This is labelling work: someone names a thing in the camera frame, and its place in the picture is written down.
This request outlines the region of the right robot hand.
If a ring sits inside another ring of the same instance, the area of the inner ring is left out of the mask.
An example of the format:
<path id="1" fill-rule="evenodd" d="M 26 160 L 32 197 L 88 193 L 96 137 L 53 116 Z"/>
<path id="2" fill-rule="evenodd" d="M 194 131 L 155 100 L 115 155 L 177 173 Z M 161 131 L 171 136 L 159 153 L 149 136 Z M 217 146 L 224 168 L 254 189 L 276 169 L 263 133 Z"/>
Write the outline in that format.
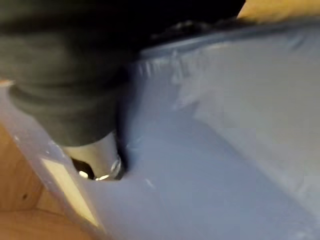
<path id="1" fill-rule="evenodd" d="M 242 0 L 3 0 L 0 76 L 91 180 L 119 180 L 118 100 L 140 50 L 236 17 Z"/>

